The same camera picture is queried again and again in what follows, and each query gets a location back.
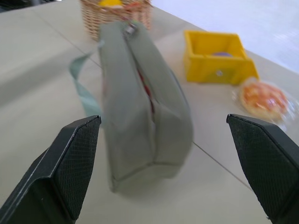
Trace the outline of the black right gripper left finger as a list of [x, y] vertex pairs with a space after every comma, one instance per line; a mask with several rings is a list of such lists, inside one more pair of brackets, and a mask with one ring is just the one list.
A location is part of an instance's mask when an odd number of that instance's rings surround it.
[[74, 224], [93, 173], [100, 116], [61, 129], [0, 209], [2, 224]]

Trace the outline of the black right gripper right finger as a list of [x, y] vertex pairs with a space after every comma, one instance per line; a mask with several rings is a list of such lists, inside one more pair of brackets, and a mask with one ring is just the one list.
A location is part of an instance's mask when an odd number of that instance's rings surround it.
[[299, 222], [299, 147], [277, 125], [229, 114], [243, 173], [273, 224]]

